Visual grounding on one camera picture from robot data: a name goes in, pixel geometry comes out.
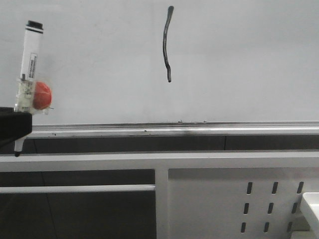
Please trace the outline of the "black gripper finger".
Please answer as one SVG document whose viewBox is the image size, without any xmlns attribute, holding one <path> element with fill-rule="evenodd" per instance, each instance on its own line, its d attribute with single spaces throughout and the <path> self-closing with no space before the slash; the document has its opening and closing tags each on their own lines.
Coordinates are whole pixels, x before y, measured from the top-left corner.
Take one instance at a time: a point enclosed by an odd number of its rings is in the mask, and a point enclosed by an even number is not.
<svg viewBox="0 0 319 239">
<path fill-rule="evenodd" d="M 14 153 L 21 154 L 26 136 L 32 132 L 33 115 L 15 112 L 14 108 L 0 108 L 0 146 L 14 142 Z"/>
</svg>

